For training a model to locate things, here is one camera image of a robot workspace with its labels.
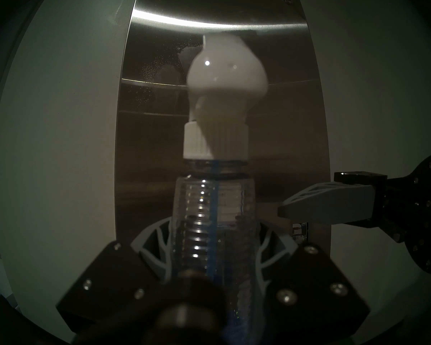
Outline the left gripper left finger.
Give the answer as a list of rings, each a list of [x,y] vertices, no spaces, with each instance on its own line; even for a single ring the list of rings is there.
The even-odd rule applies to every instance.
[[[132,241],[114,240],[96,256],[56,306],[72,332],[87,330],[169,280],[170,221],[147,226]]]

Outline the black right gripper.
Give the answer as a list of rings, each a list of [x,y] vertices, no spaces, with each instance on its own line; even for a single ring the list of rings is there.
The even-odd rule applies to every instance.
[[[400,230],[414,263],[431,274],[431,155],[409,175],[335,172],[283,201],[277,215],[294,223],[377,227],[382,215]]]

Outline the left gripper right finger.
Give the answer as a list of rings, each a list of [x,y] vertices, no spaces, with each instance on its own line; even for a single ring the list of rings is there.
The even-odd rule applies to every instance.
[[[370,309],[321,247],[260,221],[255,267],[256,343],[355,342]]]

